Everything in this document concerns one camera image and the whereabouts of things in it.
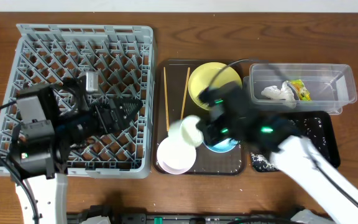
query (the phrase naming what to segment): yellow bowl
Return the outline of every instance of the yellow bowl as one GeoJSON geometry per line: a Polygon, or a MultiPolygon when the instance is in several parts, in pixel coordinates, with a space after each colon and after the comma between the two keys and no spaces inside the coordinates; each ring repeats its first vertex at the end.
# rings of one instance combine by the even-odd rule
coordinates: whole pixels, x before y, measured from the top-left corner
{"type": "MultiPolygon", "coordinates": [[[[207,104],[200,102],[198,95],[201,91],[208,87],[209,82],[215,74],[217,74],[217,72],[225,66],[225,64],[219,62],[205,63],[200,65],[191,73],[188,84],[189,94],[191,99],[200,108],[204,110],[211,109],[207,104]]],[[[225,69],[221,74],[219,74],[211,88],[219,88],[229,82],[236,82],[239,86],[242,86],[239,74],[231,67],[225,69]]]]}

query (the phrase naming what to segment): wooden chopstick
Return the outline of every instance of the wooden chopstick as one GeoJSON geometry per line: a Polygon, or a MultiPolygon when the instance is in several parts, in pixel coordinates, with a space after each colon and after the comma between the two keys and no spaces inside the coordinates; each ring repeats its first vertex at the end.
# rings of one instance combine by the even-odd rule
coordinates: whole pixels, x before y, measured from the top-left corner
{"type": "Polygon", "coordinates": [[[189,75],[190,75],[190,67],[187,68],[185,93],[184,93],[184,95],[183,95],[183,103],[182,103],[182,105],[181,105],[180,119],[183,119],[183,113],[185,112],[185,103],[186,103],[186,95],[187,95],[187,86],[188,86],[188,84],[189,84],[189,75]]]}
{"type": "Polygon", "coordinates": [[[167,94],[167,74],[164,67],[164,91],[165,91],[165,118],[167,120],[167,131],[169,130],[169,115],[168,115],[168,94],[167,94]]]}

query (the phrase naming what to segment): yellow snack packet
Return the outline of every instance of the yellow snack packet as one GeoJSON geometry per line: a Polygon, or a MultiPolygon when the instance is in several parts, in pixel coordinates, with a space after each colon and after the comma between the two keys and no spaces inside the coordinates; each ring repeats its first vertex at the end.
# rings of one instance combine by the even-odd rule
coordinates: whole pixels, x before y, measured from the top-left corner
{"type": "Polygon", "coordinates": [[[287,81],[287,85],[295,91],[296,95],[299,97],[299,100],[311,101],[310,92],[308,89],[306,89],[302,80],[290,80],[287,81]]]}

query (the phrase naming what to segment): blue plate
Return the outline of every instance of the blue plate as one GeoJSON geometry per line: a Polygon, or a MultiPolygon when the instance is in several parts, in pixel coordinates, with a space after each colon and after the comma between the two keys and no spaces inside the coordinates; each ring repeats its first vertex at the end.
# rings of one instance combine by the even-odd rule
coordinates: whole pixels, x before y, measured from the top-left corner
{"type": "Polygon", "coordinates": [[[214,146],[207,146],[206,144],[205,144],[205,146],[213,152],[224,153],[224,152],[229,152],[230,150],[234,149],[234,147],[237,144],[238,144],[238,141],[236,141],[236,140],[225,139],[225,140],[217,143],[214,146]]]}

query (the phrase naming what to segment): brown wooden surface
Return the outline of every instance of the brown wooden surface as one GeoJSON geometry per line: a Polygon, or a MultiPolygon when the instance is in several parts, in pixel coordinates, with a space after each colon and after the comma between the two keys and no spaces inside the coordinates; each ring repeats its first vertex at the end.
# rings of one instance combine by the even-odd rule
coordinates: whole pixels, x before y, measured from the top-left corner
{"type": "MultiPolygon", "coordinates": [[[[271,62],[346,63],[358,93],[358,14],[0,13],[0,104],[20,34],[17,23],[147,25],[158,62],[168,58],[261,58],[271,62]]],[[[358,101],[332,116],[342,164],[358,187],[358,101]]],[[[117,212],[285,212],[294,204],[324,212],[283,173],[250,165],[237,177],[171,176],[152,171],[142,180],[69,178],[67,210],[106,203],[117,212]]],[[[14,184],[0,177],[0,223],[21,223],[14,184]]]]}

